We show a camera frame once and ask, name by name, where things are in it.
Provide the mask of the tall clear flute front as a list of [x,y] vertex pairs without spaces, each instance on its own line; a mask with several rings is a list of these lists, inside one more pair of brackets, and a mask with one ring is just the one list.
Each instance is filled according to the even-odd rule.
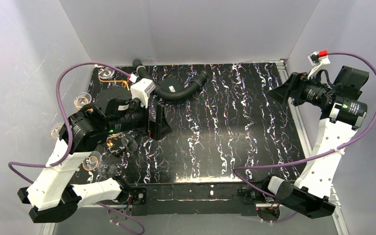
[[121,137],[121,142],[128,152],[135,152],[138,148],[136,140],[129,134],[124,134]]

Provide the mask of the tall clear flute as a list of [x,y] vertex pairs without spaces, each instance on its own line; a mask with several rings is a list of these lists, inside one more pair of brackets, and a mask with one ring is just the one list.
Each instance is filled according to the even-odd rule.
[[136,140],[129,134],[124,134],[121,137],[121,142],[128,152],[135,152],[138,148]]
[[115,71],[109,67],[99,67],[98,68],[98,79],[101,82],[111,82],[115,74]]

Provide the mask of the clear stemmed wine glass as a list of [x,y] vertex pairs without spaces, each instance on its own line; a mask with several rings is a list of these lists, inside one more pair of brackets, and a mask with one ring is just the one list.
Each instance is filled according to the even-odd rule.
[[118,174],[117,164],[110,158],[105,158],[98,151],[93,151],[87,156],[82,167],[86,171],[96,171],[98,175],[104,178],[110,178]]

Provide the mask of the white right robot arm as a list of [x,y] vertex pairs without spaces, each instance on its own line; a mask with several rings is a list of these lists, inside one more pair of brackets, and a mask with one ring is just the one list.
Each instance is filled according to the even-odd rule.
[[291,183],[271,177],[267,189],[279,204],[311,219],[332,215],[336,206],[329,201],[330,188],[344,149],[361,127],[368,107],[358,101],[369,78],[366,71],[343,67],[333,83],[321,82],[321,70],[314,78],[292,73],[267,95],[280,103],[291,98],[295,106],[310,103],[321,109],[315,145],[298,179]]

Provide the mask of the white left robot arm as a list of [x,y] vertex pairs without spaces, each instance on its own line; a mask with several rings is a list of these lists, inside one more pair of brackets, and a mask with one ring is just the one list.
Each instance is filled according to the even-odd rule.
[[81,185],[71,184],[70,180],[111,134],[143,129],[158,141],[172,132],[163,105],[157,105],[156,119],[150,118],[149,97],[155,89],[155,85],[135,84],[130,89],[114,86],[67,118],[53,153],[37,179],[18,191],[19,199],[32,206],[29,211],[32,222],[59,223],[78,208],[105,200],[124,200],[133,205],[145,203],[145,188],[129,185],[120,175]]

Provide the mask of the black marble rack base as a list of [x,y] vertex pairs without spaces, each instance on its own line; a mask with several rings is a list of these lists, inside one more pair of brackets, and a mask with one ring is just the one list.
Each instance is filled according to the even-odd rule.
[[145,135],[142,131],[109,134],[106,142],[102,145],[102,155],[111,155],[117,158],[123,155],[132,155],[148,142],[153,142],[153,139]]

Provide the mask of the black box with label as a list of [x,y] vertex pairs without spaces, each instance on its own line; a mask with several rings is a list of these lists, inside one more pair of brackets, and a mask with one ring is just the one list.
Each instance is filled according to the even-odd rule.
[[158,82],[158,84],[161,86],[163,90],[162,94],[165,95],[165,97],[171,97],[170,94],[179,92],[183,89],[180,82],[175,77],[169,77],[161,80]]

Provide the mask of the black front mounting rail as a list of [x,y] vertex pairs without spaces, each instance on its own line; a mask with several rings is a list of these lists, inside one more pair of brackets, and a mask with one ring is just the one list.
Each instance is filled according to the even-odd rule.
[[240,214],[256,216],[272,202],[240,182],[147,184],[132,188],[132,215]]

